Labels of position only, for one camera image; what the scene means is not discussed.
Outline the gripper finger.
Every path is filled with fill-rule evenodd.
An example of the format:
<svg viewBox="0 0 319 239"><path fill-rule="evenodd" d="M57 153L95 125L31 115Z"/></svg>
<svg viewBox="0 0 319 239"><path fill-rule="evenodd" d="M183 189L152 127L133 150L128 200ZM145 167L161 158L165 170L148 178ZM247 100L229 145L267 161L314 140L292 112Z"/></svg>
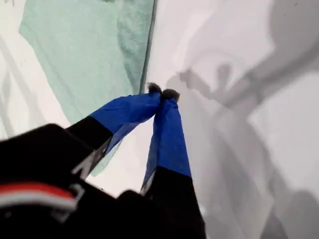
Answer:
<svg viewBox="0 0 319 239"><path fill-rule="evenodd" d="M142 192L179 220L202 222L177 105L178 99L179 93L175 90L163 91L154 118Z"/></svg>
<svg viewBox="0 0 319 239"><path fill-rule="evenodd" d="M150 83L148 93L113 99L68 127L67 131L95 150L109 139L105 152L110 152L136 126L153 117L161 96L161 88Z"/></svg>

